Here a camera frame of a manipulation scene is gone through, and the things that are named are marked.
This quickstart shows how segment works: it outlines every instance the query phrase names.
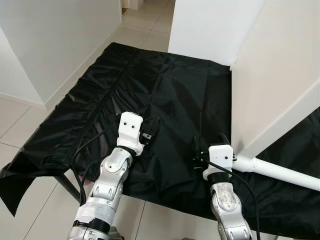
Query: tiled floor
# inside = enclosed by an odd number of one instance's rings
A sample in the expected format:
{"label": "tiled floor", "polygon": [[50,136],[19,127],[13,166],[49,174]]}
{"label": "tiled floor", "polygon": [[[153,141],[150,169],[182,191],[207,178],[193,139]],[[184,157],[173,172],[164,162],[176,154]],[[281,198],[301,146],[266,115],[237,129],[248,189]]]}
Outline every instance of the tiled floor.
{"label": "tiled floor", "polygon": [[[123,26],[112,41],[167,52],[173,12],[174,0],[144,0],[141,9],[129,9],[124,14]],[[13,159],[49,112],[0,99],[0,113],[2,168]],[[70,172],[67,176],[76,185]],[[24,195],[15,218],[0,200],[0,238],[64,240],[77,209],[78,203],[53,177],[37,178]],[[220,239],[214,221],[124,195],[114,225],[126,240]]]}

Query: baseboard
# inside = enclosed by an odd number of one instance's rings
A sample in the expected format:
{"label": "baseboard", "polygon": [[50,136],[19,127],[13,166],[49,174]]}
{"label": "baseboard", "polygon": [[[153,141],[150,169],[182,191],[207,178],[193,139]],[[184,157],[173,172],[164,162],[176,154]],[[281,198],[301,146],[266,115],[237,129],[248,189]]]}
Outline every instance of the baseboard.
{"label": "baseboard", "polygon": [[30,101],[30,100],[26,100],[26,99],[19,98],[16,96],[7,95],[7,94],[1,93],[1,92],[0,92],[0,99],[9,100],[9,101],[12,101],[12,102],[15,102],[18,104],[24,104],[24,105],[35,107],[38,109],[46,109],[46,106],[44,104]]}
{"label": "baseboard", "polygon": [[114,35],[121,28],[121,24],[83,61],[83,63],[61,84],[54,94],[45,102],[45,108],[49,111],[63,99],[70,89],[77,83],[78,79],[85,73],[96,59],[102,54],[104,49],[111,43]]}

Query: white panel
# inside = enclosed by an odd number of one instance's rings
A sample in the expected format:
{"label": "white panel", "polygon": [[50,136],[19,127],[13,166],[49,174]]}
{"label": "white panel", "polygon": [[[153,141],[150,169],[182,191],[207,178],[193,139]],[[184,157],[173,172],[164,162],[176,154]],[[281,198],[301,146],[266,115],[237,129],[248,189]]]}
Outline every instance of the white panel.
{"label": "white panel", "polygon": [[0,27],[0,95],[43,104]]}
{"label": "white panel", "polygon": [[0,25],[43,102],[121,23],[119,0],[0,0]]}
{"label": "white panel", "polygon": [[266,0],[176,0],[169,53],[231,65]]}
{"label": "white panel", "polygon": [[268,0],[232,67],[232,146],[255,157],[320,106],[318,0]]}

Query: black cloth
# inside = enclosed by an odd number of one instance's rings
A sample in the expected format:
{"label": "black cloth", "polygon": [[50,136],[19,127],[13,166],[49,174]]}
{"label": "black cloth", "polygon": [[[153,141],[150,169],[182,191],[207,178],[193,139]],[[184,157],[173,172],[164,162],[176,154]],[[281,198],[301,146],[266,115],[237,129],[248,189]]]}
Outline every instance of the black cloth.
{"label": "black cloth", "polygon": [[[135,157],[123,193],[214,219],[209,184],[194,170],[192,140],[196,136],[207,145],[219,143],[219,133],[230,139],[229,67],[117,43],[104,50],[0,172],[0,197],[11,213],[35,177],[63,174],[77,148],[104,130],[77,156],[74,167],[82,175],[92,161],[110,154],[118,137],[117,114],[125,111],[141,115],[144,129],[156,118],[160,122],[151,143]],[[319,178],[319,129],[316,110],[259,157]],[[97,179],[99,165],[88,170],[87,179]],[[240,174],[256,194],[262,232],[319,238],[318,192],[255,173]],[[255,229],[252,198],[241,182],[231,181]]]}

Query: white pole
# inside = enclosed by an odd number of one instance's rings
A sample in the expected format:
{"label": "white pole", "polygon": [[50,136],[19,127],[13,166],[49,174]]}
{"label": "white pole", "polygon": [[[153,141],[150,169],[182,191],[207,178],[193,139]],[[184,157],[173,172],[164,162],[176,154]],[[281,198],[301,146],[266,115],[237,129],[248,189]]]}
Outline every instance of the white pole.
{"label": "white pole", "polygon": [[319,178],[293,171],[258,158],[250,159],[238,155],[237,160],[233,162],[232,168],[240,172],[254,172],[320,192]]}

